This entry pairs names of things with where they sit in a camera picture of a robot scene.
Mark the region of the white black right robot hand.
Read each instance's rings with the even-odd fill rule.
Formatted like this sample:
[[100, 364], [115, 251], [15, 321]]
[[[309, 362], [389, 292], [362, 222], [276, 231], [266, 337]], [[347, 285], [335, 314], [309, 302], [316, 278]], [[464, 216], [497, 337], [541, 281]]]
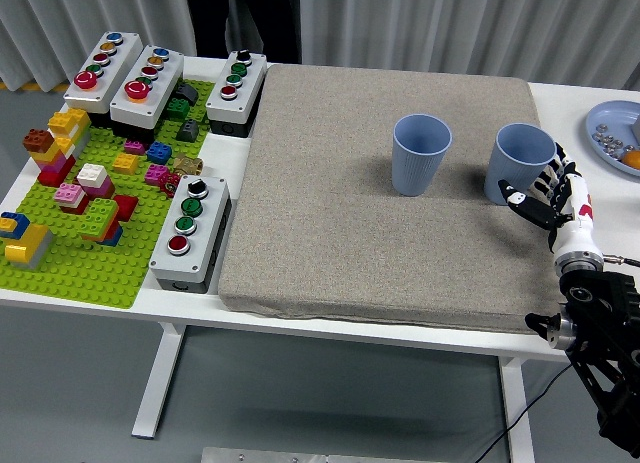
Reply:
[[554, 265], [564, 273], [571, 265], [600, 271], [603, 253], [593, 239], [594, 217], [586, 180], [561, 145], [529, 189], [520, 191], [498, 181], [507, 206], [520, 217], [549, 232]]

